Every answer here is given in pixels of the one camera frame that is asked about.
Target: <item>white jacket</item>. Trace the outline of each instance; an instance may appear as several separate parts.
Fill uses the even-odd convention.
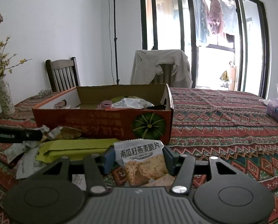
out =
[[[163,74],[161,64],[173,64],[173,87],[191,88],[192,79],[188,57],[180,49],[136,50],[131,84],[149,84],[155,75]]]

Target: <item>round pad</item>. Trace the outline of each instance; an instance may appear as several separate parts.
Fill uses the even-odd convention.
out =
[[[218,223],[261,223],[271,214],[274,198],[267,188],[248,178],[217,176],[195,191],[193,201],[205,216]]]
[[[4,209],[22,224],[62,223],[82,208],[84,193],[67,180],[27,180],[7,192]]]

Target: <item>wooden chair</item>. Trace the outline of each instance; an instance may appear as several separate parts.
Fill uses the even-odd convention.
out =
[[[75,57],[70,60],[46,60],[46,68],[53,92],[80,86]]]
[[[150,84],[163,84],[167,83],[169,87],[173,87],[175,81],[175,75],[171,75],[173,70],[172,64],[162,64],[161,68],[163,70],[163,74],[156,75]]]

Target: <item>printed logo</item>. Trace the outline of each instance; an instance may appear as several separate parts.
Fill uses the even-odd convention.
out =
[[[277,114],[278,114],[278,107],[276,107],[276,108],[275,108],[275,113],[277,113]]]
[[[10,139],[14,139],[14,138],[15,138],[15,135],[0,134],[0,137],[2,137],[2,138],[10,138]]]
[[[142,193],[142,192],[143,192],[142,189],[138,189],[138,190],[135,191],[136,194],[140,194],[140,193]]]

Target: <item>white vase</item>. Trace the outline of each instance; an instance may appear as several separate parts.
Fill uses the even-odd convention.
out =
[[[10,86],[5,80],[5,75],[0,77],[0,106],[4,115],[12,115],[15,112]]]

